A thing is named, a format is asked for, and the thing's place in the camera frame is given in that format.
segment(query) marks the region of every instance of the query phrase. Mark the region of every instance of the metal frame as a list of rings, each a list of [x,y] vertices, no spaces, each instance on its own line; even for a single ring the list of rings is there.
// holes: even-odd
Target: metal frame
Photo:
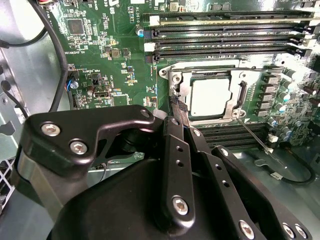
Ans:
[[[103,140],[104,148],[98,151]],[[144,160],[87,189],[91,165],[136,151],[145,154]],[[38,196],[34,200],[55,221],[49,239],[77,239],[79,235],[122,239],[150,234],[156,239],[188,239],[213,234],[204,213],[207,206],[199,202],[202,194],[208,195],[206,201],[215,202],[216,213],[223,218],[217,223],[223,223],[223,234],[212,239],[285,240],[290,239],[289,231],[295,239],[305,239],[295,226],[312,239],[292,213],[235,163],[230,151],[219,146],[212,153],[215,156],[197,129],[172,116],[161,120],[138,105],[36,114],[24,125],[14,182],[19,191],[28,188],[29,193],[24,193],[31,199],[33,190]],[[256,206],[255,221],[245,201],[248,198]],[[136,230],[112,231],[125,223],[136,225]],[[106,235],[104,229],[112,233]]]

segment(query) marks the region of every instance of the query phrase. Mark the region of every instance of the motherboard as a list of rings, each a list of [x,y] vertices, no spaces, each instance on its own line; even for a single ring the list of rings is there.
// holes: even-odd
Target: motherboard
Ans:
[[[210,147],[306,143],[320,121],[320,1],[52,0],[72,109],[174,96]]]

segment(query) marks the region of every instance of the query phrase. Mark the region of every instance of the ram slot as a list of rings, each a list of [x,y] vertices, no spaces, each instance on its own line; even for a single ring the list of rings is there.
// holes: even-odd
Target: ram slot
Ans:
[[[279,23],[318,20],[308,11],[247,11],[247,12],[173,12],[145,13],[145,22],[151,26],[164,25],[201,25],[201,24],[241,24],[241,23]]]
[[[275,54],[286,53],[288,46],[269,46],[269,47],[218,47],[212,49],[197,50],[173,50],[154,52],[153,56],[159,59],[171,59],[181,57],[206,57],[221,55],[253,55],[253,54]]]

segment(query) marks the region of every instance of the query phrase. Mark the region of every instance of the black metal bracket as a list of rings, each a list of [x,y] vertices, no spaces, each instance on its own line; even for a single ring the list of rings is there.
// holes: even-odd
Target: black metal bracket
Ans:
[[[304,239],[298,228],[312,239],[230,151],[219,146],[211,155],[201,132],[183,119],[161,120],[139,105],[32,115],[13,181],[48,210],[52,240],[286,240],[288,229]],[[133,152],[144,159],[88,189],[92,165]],[[258,221],[247,198],[266,206]]]

